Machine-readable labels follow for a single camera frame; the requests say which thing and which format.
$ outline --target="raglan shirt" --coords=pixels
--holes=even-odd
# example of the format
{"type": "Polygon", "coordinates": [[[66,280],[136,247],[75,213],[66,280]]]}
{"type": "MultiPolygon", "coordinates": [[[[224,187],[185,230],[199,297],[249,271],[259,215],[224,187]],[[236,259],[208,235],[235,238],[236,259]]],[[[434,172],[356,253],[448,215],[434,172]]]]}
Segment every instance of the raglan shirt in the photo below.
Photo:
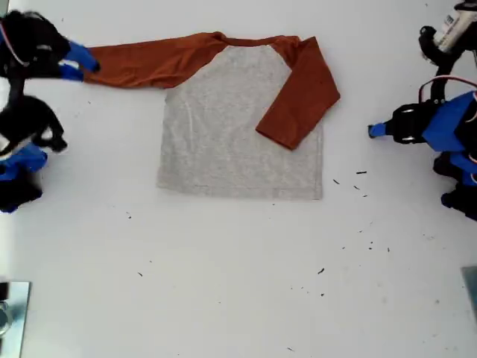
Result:
{"type": "Polygon", "coordinates": [[[240,40],[215,32],[90,51],[101,71],[86,82],[169,89],[159,187],[321,197],[317,123],[340,95],[314,37],[240,40]]]}

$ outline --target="fabric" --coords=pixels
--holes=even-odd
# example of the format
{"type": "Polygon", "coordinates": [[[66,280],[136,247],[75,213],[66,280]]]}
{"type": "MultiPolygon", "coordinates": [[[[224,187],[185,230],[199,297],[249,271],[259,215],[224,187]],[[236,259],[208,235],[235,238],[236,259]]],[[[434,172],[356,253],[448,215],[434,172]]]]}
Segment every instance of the fabric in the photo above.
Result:
{"type": "Polygon", "coordinates": [[[160,187],[321,197],[322,129],[316,124],[339,93],[315,38],[240,40],[212,33],[90,51],[102,69],[86,82],[170,89],[160,187]]]}

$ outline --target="white table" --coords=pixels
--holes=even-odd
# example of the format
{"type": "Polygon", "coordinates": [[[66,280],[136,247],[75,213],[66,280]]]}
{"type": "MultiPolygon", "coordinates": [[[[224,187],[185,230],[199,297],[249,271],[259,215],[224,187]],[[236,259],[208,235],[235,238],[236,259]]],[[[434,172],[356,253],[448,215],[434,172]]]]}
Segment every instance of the white table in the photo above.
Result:
{"type": "MultiPolygon", "coordinates": [[[[69,149],[50,156],[41,200],[0,216],[0,274],[33,283],[24,358],[476,356],[460,267],[477,263],[477,223],[440,205],[453,184],[429,148],[367,138],[433,75],[418,33],[452,1],[10,5],[87,45],[315,35],[342,94],[322,201],[212,200],[155,187],[162,92],[29,82],[69,149]]],[[[472,57],[456,72],[475,78],[472,57]]]]}

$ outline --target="rust-colored sleeve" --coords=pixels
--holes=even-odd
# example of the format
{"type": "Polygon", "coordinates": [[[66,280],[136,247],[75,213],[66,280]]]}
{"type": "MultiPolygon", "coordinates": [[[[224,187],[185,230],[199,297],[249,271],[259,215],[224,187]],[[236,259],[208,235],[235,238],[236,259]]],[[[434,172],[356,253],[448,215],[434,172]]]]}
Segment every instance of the rust-colored sleeve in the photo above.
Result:
{"type": "Polygon", "coordinates": [[[114,87],[171,88],[193,76],[226,47],[216,33],[94,47],[89,50],[101,71],[87,73],[84,81],[114,87]]]}
{"type": "Polygon", "coordinates": [[[291,74],[256,130],[295,149],[340,94],[312,37],[301,43],[296,37],[280,37],[271,45],[291,68],[291,74]]]}

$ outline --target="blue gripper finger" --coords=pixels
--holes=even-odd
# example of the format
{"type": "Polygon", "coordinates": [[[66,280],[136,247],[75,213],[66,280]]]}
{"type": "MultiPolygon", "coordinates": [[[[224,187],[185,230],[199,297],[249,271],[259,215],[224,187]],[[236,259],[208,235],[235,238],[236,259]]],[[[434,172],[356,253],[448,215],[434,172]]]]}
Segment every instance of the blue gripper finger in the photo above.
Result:
{"type": "Polygon", "coordinates": [[[69,42],[69,47],[70,50],[64,60],[78,62],[82,67],[92,72],[99,71],[99,62],[91,55],[91,52],[89,52],[86,47],[73,41],[69,42]]]}
{"type": "Polygon", "coordinates": [[[377,136],[385,136],[386,124],[379,123],[377,125],[368,125],[367,133],[369,134],[370,138],[376,138],[377,136]]]}

